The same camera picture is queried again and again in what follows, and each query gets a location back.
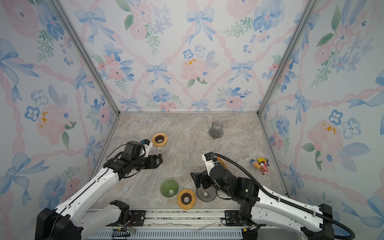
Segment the orange coffee filter pack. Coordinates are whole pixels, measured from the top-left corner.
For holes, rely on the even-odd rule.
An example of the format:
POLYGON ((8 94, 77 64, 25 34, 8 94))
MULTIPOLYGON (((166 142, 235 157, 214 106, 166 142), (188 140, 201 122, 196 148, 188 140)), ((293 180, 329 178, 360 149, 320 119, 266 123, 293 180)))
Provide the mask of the orange coffee filter pack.
POLYGON ((225 163, 225 161, 219 157, 217 157, 217 160, 219 161, 219 163, 225 168, 225 169, 228 169, 228 166, 227 164, 225 163))

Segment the green glass dripper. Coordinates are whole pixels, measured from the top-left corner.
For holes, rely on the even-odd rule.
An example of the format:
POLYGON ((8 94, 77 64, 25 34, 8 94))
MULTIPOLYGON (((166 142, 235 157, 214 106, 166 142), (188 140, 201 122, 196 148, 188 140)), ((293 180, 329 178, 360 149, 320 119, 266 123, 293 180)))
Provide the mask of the green glass dripper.
POLYGON ((178 194, 179 183, 175 179, 165 180, 160 186, 160 192, 164 197, 171 198, 178 194))

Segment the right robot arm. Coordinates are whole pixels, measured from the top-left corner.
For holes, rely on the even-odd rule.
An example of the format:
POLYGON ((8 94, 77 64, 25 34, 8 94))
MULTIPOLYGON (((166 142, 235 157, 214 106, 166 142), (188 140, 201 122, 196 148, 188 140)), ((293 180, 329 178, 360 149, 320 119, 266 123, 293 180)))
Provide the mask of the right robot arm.
POLYGON ((329 207, 318 207, 294 201, 267 188, 260 189, 249 178, 235 177, 222 165, 191 173, 197 188, 215 187, 241 207, 239 218, 243 225, 271 225, 287 229, 309 240, 334 240, 329 207))

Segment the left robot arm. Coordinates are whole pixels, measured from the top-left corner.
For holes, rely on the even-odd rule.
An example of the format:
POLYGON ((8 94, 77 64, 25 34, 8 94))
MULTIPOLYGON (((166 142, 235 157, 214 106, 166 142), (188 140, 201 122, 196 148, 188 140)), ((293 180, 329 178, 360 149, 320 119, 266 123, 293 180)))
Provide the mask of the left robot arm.
POLYGON ((130 206, 114 200, 105 208, 88 214, 89 208, 109 188, 122 179, 133 177, 133 170, 158 168, 163 162, 160 153, 150 155, 154 141, 129 141, 125 149, 107 160, 103 168, 79 191, 62 204, 42 210, 36 223, 36 240, 84 240, 110 224, 125 227, 132 220, 130 206))

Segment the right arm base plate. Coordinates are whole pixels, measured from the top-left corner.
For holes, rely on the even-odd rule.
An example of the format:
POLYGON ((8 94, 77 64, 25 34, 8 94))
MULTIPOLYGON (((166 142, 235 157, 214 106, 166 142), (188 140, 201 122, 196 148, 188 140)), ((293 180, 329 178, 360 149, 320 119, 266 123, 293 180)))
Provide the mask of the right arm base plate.
POLYGON ((247 215, 240 210, 225 210, 224 225, 227 227, 248 226, 247 215))

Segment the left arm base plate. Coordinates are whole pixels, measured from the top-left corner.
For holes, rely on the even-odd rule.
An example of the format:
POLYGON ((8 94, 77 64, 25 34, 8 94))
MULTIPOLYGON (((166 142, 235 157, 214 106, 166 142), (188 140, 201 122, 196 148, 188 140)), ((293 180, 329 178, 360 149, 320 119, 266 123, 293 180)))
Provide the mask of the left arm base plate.
POLYGON ((107 225, 107 227, 143 227, 145 218, 145 210, 130 210, 130 217, 124 225, 120 221, 117 221, 107 225))

